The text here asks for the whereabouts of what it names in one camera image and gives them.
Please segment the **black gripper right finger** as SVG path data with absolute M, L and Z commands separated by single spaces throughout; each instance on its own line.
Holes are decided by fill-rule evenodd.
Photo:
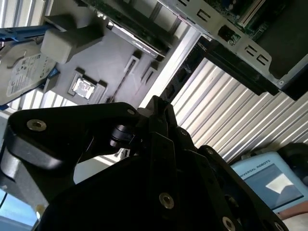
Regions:
M 286 231 L 281 219 L 210 146 L 196 148 L 172 116 L 180 223 L 175 231 Z

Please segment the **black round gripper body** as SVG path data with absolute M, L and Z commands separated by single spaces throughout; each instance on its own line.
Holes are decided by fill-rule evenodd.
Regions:
M 214 231 L 216 213 L 195 171 L 175 158 L 126 158 L 58 195 L 40 231 Z

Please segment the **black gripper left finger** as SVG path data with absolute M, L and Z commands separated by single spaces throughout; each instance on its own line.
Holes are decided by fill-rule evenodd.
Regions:
M 7 189 L 44 214 L 58 195 L 126 158 L 175 158 L 173 115 L 158 96 L 140 109 L 103 103 L 16 112 L 7 124 Z

